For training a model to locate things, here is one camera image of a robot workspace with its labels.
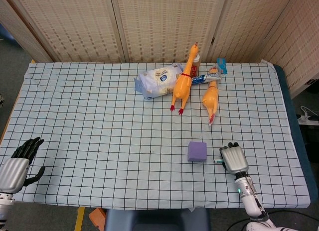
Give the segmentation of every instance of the table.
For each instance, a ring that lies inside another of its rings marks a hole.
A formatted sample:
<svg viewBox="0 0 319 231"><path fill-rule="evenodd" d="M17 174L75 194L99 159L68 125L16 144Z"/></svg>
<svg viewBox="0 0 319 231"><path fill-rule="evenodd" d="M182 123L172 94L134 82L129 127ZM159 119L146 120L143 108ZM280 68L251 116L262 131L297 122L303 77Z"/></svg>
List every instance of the table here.
<svg viewBox="0 0 319 231"><path fill-rule="evenodd" d="M138 73L165 65L30 64L0 158L2 164L25 140L41 136L46 142L30 174L43 164L46 170L15 198L127 210L243 207L234 176L214 164L219 148L237 141L265 208L309 205L271 64L227 64L212 127L201 103L207 85L191 88L182 116L169 110L171 95L145 101L134 91ZM200 74L213 65L202 64ZM207 162L187 161L190 141L207 143Z"/></svg>

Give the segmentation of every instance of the yellow rubber chicken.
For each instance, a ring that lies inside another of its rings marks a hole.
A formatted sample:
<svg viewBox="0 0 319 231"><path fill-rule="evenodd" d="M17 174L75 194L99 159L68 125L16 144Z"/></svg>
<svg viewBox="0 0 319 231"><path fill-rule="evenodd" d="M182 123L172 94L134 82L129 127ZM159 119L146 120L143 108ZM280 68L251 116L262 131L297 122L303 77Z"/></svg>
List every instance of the yellow rubber chicken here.
<svg viewBox="0 0 319 231"><path fill-rule="evenodd" d="M178 111L180 115L183 114L186 102L189 97L190 86L191 86L190 70L197 53L198 53L198 46L196 42L190 49L189 58L188 58L186 67L184 69L184 72L177 79L175 87L174 87L170 110L171 111L175 110L175 101L177 98L182 99L181 109Z"/></svg>
<svg viewBox="0 0 319 231"><path fill-rule="evenodd" d="M209 73L217 73L216 68L209 70ZM203 104L207 108L209 124L212 125L218 108L218 87L217 81L210 82L208 89L203 97Z"/></svg>

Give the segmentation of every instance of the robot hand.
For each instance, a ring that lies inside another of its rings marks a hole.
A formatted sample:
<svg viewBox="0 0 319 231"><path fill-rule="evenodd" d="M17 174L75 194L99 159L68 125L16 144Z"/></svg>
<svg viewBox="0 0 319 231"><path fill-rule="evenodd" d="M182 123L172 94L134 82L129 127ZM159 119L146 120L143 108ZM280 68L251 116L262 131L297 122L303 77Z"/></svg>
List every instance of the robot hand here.
<svg viewBox="0 0 319 231"><path fill-rule="evenodd" d="M247 224L246 231L296 231L288 228L277 228L269 219L251 177L248 175L248 162L245 154L237 142L229 143L228 146L220 148L220 154L224 160L224 168L235 175L240 199L244 204L246 213L252 222Z"/></svg>
<svg viewBox="0 0 319 231"><path fill-rule="evenodd" d="M44 173L45 166L42 166L35 177L26 178L29 166L43 142L40 137L26 141L0 167L0 229L5 225L14 204L13 195L23 186L37 182Z"/></svg>

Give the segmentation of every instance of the purple sponge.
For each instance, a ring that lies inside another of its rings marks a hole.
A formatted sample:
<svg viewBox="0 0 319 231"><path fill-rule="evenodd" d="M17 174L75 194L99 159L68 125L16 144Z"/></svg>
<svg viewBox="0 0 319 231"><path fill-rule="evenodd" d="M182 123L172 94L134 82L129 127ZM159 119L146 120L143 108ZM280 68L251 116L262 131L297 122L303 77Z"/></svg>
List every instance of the purple sponge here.
<svg viewBox="0 0 319 231"><path fill-rule="evenodd" d="M207 159L207 144L193 142L188 144L188 161L204 162Z"/></svg>

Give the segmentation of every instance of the woven screen panel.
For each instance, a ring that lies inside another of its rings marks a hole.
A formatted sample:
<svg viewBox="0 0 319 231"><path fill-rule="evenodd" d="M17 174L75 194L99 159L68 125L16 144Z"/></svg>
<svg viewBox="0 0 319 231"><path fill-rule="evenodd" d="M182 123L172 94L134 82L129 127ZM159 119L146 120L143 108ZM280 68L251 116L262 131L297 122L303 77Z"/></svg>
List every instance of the woven screen panel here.
<svg viewBox="0 0 319 231"><path fill-rule="evenodd" d="M130 61L185 62L197 41L203 55L220 2L224 0L117 0Z"/></svg>
<svg viewBox="0 0 319 231"><path fill-rule="evenodd" d="M227 0L207 61L250 62L289 0Z"/></svg>
<svg viewBox="0 0 319 231"><path fill-rule="evenodd" d="M0 24L2 24L37 62L52 62L39 42L6 0L0 0Z"/></svg>
<svg viewBox="0 0 319 231"><path fill-rule="evenodd" d="M106 0L18 1L60 61L121 62Z"/></svg>
<svg viewBox="0 0 319 231"><path fill-rule="evenodd" d="M257 53L283 67L291 94L319 73L319 0L291 0Z"/></svg>

